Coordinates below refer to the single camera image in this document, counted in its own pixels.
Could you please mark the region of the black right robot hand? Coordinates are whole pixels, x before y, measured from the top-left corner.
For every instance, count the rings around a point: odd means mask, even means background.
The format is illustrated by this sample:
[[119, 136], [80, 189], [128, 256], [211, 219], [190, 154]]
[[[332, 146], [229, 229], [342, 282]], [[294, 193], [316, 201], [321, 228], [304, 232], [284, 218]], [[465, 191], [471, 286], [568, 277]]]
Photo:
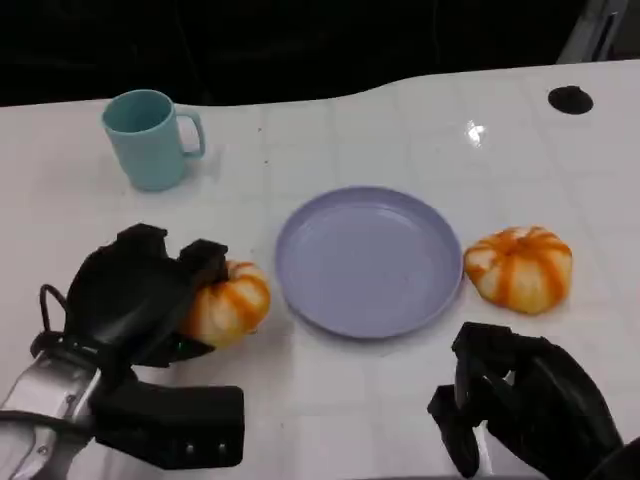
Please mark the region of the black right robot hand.
[[452, 344], [455, 381], [427, 407], [458, 472], [480, 467], [476, 427], [549, 479], [585, 479], [624, 442], [601, 391], [563, 348], [466, 322]]

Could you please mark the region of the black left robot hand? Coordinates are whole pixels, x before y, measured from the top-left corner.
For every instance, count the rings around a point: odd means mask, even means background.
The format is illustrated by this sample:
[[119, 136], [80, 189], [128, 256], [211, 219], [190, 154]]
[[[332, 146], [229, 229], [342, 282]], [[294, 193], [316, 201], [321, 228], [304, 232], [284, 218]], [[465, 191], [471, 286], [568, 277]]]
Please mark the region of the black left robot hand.
[[66, 297], [64, 341], [114, 379], [213, 352], [185, 324], [197, 294], [227, 279], [228, 248], [198, 239], [171, 257], [163, 228], [138, 223], [82, 263]]

